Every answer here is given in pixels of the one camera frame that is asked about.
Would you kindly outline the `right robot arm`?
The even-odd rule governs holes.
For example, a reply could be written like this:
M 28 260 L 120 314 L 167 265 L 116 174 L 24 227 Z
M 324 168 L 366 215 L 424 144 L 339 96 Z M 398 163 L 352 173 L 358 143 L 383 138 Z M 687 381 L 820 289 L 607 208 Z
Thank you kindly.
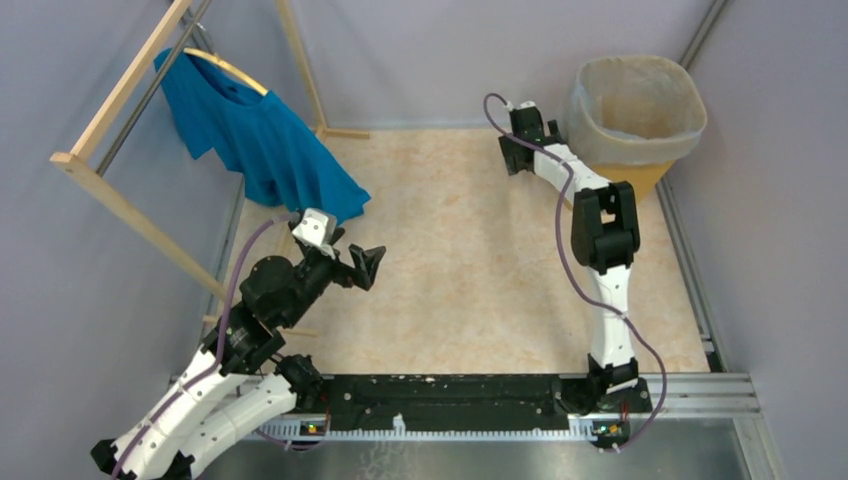
M 511 133 L 499 138 L 509 174 L 528 171 L 549 182 L 571 207 L 570 248 L 592 282 L 587 298 L 596 323 L 584 380 L 558 387 L 555 403 L 563 411 L 648 413 L 646 382 L 625 319 L 631 266 L 640 248 L 635 191 L 613 182 L 575 156 L 556 121 L 544 122 L 537 106 L 508 104 Z

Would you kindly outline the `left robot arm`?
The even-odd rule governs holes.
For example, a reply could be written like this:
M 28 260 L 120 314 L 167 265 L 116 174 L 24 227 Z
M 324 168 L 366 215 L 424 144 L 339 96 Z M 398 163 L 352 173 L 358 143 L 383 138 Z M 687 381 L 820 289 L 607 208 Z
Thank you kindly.
M 318 244 L 296 243 L 298 264 L 284 256 L 259 260 L 232 290 L 227 308 L 163 398 L 130 431 L 91 450 L 113 479 L 197 479 L 219 456 L 262 424 L 324 403 L 324 379 L 310 356 L 280 356 L 291 328 L 332 284 L 369 290 L 386 249 L 352 244 L 351 263 L 338 257 L 337 227 Z

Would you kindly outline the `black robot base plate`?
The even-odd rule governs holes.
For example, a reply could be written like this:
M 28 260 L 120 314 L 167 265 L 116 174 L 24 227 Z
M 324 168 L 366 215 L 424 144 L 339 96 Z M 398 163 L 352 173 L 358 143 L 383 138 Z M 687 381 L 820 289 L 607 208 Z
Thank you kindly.
M 335 375 L 302 412 L 327 415 L 333 431 L 565 430 L 572 415 L 649 413 L 645 380 L 604 394 L 584 376 L 558 374 Z

